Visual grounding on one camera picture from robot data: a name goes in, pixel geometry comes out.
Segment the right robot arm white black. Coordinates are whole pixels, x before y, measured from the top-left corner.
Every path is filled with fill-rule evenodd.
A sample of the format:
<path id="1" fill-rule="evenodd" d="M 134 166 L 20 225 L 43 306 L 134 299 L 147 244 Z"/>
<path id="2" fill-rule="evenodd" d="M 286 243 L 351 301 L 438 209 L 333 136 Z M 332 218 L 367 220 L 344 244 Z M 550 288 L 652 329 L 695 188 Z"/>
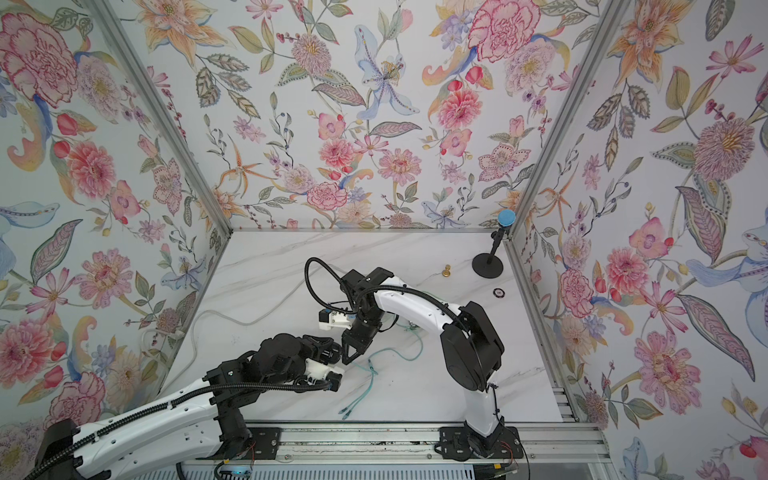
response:
<path id="1" fill-rule="evenodd" d="M 310 268 L 318 266 L 337 282 L 346 308 L 335 306 L 315 292 Z M 383 332 L 389 314 L 439 336 L 450 377 L 465 392 L 463 431 L 467 441 L 485 451 L 500 441 L 504 425 L 491 380 L 502 365 L 503 342 L 484 308 L 476 302 L 449 303 L 418 290 L 389 270 L 376 268 L 363 275 L 351 270 L 339 275 L 328 263 L 311 257 L 304 264 L 304 282 L 310 296 L 323 307 L 331 327 L 343 328 L 341 362 L 350 365 L 365 354 Z"/>

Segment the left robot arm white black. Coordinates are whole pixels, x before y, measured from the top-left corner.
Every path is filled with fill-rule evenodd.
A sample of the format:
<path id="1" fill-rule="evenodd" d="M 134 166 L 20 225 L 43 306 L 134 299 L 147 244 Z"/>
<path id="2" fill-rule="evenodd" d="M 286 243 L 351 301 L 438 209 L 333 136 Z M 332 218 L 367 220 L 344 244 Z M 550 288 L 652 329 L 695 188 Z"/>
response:
<path id="1" fill-rule="evenodd" d="M 194 459 L 232 460 L 255 443 L 242 408 L 269 392 L 335 391 L 343 349 L 330 337 L 278 334 L 141 408 L 44 433 L 30 479 L 131 479 Z"/>

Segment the blue microphone on black stand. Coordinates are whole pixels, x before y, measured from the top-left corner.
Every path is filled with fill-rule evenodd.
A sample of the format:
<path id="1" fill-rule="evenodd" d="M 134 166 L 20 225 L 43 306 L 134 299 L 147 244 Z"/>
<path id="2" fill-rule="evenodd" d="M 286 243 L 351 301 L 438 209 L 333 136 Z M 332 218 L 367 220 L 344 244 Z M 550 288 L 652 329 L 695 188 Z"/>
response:
<path id="1" fill-rule="evenodd" d="M 504 265 L 497 256 L 497 252 L 516 222 L 516 218 L 516 213 L 510 209 L 504 209 L 498 214 L 498 228 L 491 234 L 493 244 L 490 251 L 476 255 L 472 261 L 472 269 L 478 276 L 485 279 L 495 279 L 503 273 Z"/>

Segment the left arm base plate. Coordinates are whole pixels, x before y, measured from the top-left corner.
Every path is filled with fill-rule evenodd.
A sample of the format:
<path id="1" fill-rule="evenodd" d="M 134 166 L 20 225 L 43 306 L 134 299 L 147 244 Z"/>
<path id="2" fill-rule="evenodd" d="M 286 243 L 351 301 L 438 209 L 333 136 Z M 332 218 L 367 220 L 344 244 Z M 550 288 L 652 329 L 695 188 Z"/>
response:
<path id="1" fill-rule="evenodd" d="M 275 460 L 282 429 L 278 427 L 245 428 L 224 436 L 217 454 L 224 460 L 247 458 Z"/>

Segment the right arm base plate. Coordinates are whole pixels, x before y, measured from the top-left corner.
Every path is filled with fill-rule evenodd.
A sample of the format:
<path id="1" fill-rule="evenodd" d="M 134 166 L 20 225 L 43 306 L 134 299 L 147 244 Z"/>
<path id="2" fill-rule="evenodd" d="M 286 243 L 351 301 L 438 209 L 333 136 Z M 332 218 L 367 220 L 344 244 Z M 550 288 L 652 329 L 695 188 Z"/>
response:
<path id="1" fill-rule="evenodd" d="M 525 453 L 516 428 L 499 424 L 487 437 L 468 425 L 441 427 L 434 451 L 443 459 L 466 462 L 470 459 L 523 459 Z"/>

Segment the aluminium rail front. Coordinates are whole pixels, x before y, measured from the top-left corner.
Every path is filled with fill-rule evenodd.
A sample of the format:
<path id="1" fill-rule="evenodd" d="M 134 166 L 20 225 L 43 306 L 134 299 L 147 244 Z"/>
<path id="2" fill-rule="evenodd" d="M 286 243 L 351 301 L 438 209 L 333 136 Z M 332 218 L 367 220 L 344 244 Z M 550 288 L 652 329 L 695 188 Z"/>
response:
<path id="1" fill-rule="evenodd" d="M 265 452 L 248 453 L 237 462 L 257 465 L 419 464 L 444 463 L 436 451 L 440 430 L 459 423 L 392 422 L 261 422 L 251 428 L 278 428 L 279 438 Z M 501 438 L 524 450 L 521 463 L 611 462 L 603 434 L 585 423 L 523 423 L 509 425 Z"/>

